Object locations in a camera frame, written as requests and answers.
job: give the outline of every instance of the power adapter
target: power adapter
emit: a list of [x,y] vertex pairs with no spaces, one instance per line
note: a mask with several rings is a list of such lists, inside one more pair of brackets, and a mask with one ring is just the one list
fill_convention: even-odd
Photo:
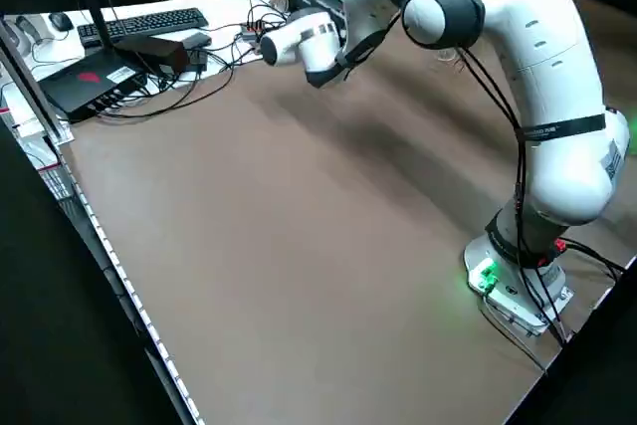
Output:
[[120,56],[149,74],[175,76],[188,66],[188,53],[181,42],[128,35],[115,44]]

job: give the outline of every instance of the sticker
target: sticker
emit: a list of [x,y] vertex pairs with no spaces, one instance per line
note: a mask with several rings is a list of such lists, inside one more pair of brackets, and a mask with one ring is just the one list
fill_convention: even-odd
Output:
[[128,80],[130,77],[134,76],[136,71],[130,69],[129,67],[122,67],[120,69],[115,70],[112,74],[106,75],[106,78],[109,79],[114,84],[120,84],[124,80]]
[[619,153],[619,148],[617,148],[615,141],[611,141],[608,145],[608,154],[601,159],[601,165],[608,173],[608,177],[611,181],[615,179],[621,163],[622,158]]

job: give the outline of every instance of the white wire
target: white wire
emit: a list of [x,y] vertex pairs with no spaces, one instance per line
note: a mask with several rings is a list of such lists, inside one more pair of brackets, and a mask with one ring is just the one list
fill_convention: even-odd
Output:
[[[491,317],[498,323],[498,325],[503,328],[506,333],[504,333],[502,330],[501,332],[503,333],[503,335],[513,344],[515,345],[517,348],[519,348],[522,352],[525,353],[525,355],[530,358],[535,365],[537,365],[542,373],[544,375],[546,375],[546,367],[541,363],[541,360],[539,359],[539,357],[537,357],[537,355],[535,355],[535,353],[529,348],[528,345],[525,344],[525,342],[519,338],[515,332],[513,332],[508,325],[505,324],[505,322],[503,320],[501,320],[499,318],[499,313],[494,311],[494,309],[491,307],[491,305],[489,304],[489,302],[487,301],[487,296],[482,296],[482,302],[483,305],[485,307],[485,310],[491,315]],[[487,316],[484,314],[484,310],[481,310],[481,312],[483,312],[483,316],[485,316],[485,319],[487,319],[487,321],[493,326],[493,327],[497,327],[493,322],[491,322],[489,320],[489,318],[487,318]]]

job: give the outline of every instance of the green led light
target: green led light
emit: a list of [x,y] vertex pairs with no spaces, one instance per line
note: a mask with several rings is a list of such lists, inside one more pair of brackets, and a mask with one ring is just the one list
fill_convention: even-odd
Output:
[[629,153],[630,154],[637,154],[637,140],[632,140],[634,138],[637,138],[637,116],[635,116],[634,118],[632,118],[630,120],[630,123],[628,124],[629,128],[630,128],[630,137],[631,137],[631,141],[630,141],[630,149],[629,149]]
[[478,284],[482,291],[491,291],[498,283],[498,264],[491,258],[485,258],[471,272],[473,284]]

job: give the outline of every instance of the computer mouse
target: computer mouse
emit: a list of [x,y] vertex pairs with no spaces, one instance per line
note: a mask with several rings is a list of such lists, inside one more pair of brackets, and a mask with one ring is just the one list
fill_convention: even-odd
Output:
[[73,22],[64,12],[54,12],[49,14],[49,20],[58,32],[69,32],[73,30]]

